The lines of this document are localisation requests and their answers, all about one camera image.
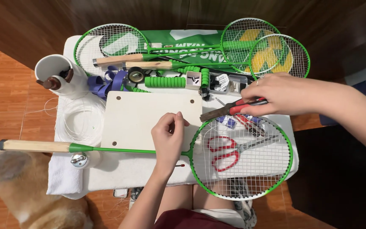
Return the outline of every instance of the unfinished wooden grip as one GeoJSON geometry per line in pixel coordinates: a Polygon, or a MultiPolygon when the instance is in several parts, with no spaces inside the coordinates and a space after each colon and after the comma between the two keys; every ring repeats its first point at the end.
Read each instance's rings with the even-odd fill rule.
{"type": "Polygon", "coordinates": [[[1,140],[0,150],[15,150],[29,152],[68,153],[69,142],[1,140]]]}
{"type": "Polygon", "coordinates": [[[122,56],[115,56],[115,57],[104,57],[104,58],[97,58],[93,59],[93,64],[95,67],[102,67],[112,64],[120,64],[122,62],[127,61],[143,61],[142,54],[131,54],[131,55],[122,55],[122,56]]]}
{"type": "Polygon", "coordinates": [[[144,61],[144,62],[125,62],[126,69],[140,67],[142,69],[172,69],[171,61],[144,61]]]}

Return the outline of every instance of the white board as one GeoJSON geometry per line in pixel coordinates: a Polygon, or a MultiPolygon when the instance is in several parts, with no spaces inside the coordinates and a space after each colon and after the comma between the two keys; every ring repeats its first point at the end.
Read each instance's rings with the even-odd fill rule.
{"type": "Polygon", "coordinates": [[[150,130],[165,113],[179,111],[190,123],[185,127],[182,146],[182,151],[187,151],[202,124],[200,95],[110,91],[101,147],[155,150],[150,130]]]}

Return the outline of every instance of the white mug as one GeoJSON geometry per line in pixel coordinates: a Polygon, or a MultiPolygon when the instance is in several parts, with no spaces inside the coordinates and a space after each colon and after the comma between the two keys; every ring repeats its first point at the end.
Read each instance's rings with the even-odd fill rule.
{"type": "Polygon", "coordinates": [[[87,75],[83,69],[71,62],[63,55],[53,54],[43,57],[35,66],[36,79],[45,81],[49,77],[57,78],[61,86],[57,90],[51,90],[56,95],[64,96],[69,99],[78,99],[88,93],[87,75]],[[58,76],[61,71],[73,69],[73,78],[68,83],[58,76]]]}

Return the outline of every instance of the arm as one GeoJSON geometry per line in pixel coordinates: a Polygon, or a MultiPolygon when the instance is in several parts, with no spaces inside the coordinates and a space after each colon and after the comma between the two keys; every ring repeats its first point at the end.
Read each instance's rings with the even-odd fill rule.
{"type": "Polygon", "coordinates": [[[241,113],[299,115],[316,112],[346,128],[366,146],[366,96],[342,84],[296,78],[287,73],[266,74],[242,90],[248,102],[254,96],[265,97],[268,104],[244,108],[241,113]]]}
{"type": "Polygon", "coordinates": [[[180,158],[184,126],[189,126],[189,123],[183,119],[181,112],[177,114],[167,113],[152,129],[156,165],[145,188],[122,221],[119,229],[152,228],[166,183],[180,158]]]}

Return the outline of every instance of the wooden wall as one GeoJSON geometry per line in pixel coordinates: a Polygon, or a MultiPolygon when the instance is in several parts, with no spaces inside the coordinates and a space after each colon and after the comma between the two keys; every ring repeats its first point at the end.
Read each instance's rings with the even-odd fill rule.
{"type": "Polygon", "coordinates": [[[343,77],[341,62],[351,56],[366,67],[366,0],[0,0],[0,50],[33,69],[40,58],[63,53],[68,37],[101,24],[223,29],[245,17],[271,22],[304,44],[309,77],[343,77]]]}

